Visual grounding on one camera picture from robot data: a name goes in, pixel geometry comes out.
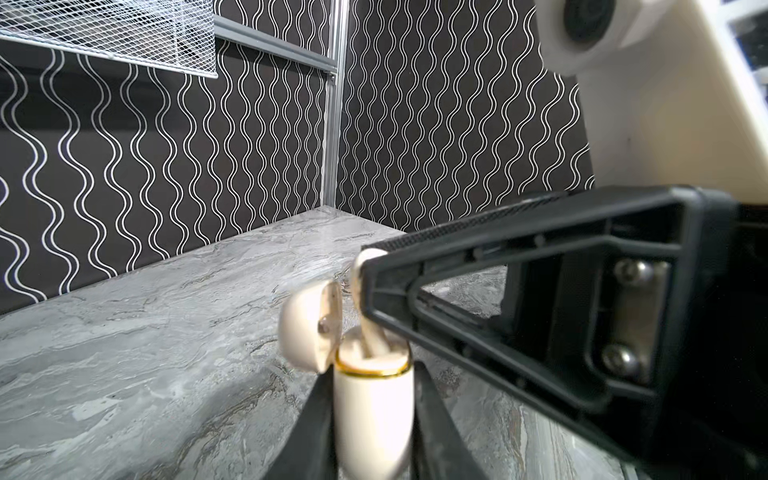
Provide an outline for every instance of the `metal rail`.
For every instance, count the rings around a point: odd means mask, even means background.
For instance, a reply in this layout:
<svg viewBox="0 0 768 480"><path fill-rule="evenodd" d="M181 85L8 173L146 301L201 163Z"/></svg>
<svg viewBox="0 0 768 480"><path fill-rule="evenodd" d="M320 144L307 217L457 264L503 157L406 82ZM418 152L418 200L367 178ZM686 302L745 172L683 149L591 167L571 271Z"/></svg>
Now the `metal rail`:
<svg viewBox="0 0 768 480"><path fill-rule="evenodd" d="M214 34L218 38L239 43L276 57L308 65L329 74L336 74L336 62L288 41L280 40L255 28L247 27L220 15L214 15Z"/></svg>
<svg viewBox="0 0 768 480"><path fill-rule="evenodd" d="M329 56L338 65L338 71L336 74L329 75L326 81L326 130L323 148L323 179L320 187L320 204L330 207L336 206L336 188L339 183L336 171L339 166L348 24L349 0L334 0Z"/></svg>

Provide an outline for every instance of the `open case lid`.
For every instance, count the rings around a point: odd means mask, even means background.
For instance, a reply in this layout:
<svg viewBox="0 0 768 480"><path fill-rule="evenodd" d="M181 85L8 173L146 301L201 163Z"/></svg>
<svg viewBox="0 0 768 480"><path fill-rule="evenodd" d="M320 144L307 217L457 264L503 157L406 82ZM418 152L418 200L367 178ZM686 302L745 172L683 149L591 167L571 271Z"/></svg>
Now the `open case lid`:
<svg viewBox="0 0 768 480"><path fill-rule="evenodd" d="M296 368L324 373L341 340L341 286L325 280L294 293L280 312L278 339Z"/></svg>

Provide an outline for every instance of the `screw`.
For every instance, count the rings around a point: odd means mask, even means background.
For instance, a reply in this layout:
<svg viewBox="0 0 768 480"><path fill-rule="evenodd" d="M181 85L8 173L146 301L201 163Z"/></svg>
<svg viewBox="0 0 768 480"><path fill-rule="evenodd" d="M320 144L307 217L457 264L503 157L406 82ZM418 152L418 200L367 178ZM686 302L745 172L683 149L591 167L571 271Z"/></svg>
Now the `screw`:
<svg viewBox="0 0 768 480"><path fill-rule="evenodd" d="M622 378L634 377L640 372L640 362L628 346L618 343L606 345L602 359L605 368Z"/></svg>
<svg viewBox="0 0 768 480"><path fill-rule="evenodd" d="M614 266L616 280L625 286L642 286L654 278L654 267L645 260L624 258Z"/></svg>

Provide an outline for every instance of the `wavy line pattern wallpaper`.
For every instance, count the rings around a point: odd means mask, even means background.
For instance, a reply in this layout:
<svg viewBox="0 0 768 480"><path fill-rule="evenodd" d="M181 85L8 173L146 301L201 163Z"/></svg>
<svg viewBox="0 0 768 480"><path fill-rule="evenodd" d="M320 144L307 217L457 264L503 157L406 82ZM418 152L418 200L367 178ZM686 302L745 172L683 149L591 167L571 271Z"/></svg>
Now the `wavy line pattern wallpaper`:
<svg viewBox="0 0 768 480"><path fill-rule="evenodd" d="M594 182L533 0L353 0L336 206L418 230Z"/></svg>
<svg viewBox="0 0 768 480"><path fill-rule="evenodd" d="M330 9L330 0L214 2L217 15L321 55L328 54Z"/></svg>
<svg viewBox="0 0 768 480"><path fill-rule="evenodd" d="M211 80L0 42L0 313L319 205L324 78L216 47Z"/></svg>

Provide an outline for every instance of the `gold trim ring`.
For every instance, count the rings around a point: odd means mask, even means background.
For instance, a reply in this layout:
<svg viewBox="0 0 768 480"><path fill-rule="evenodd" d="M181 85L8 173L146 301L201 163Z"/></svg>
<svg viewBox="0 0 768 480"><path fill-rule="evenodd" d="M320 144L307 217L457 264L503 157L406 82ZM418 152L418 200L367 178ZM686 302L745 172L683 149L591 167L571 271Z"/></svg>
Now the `gold trim ring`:
<svg viewBox="0 0 768 480"><path fill-rule="evenodd" d="M365 370L346 365L339 358L339 349L336 349L336 358L333 365L339 373L343 373L344 375L348 376L355 376L365 379L392 378L405 375L411 369L411 367L413 367L413 355L411 354L411 349L408 348L408 361L396 369Z"/></svg>

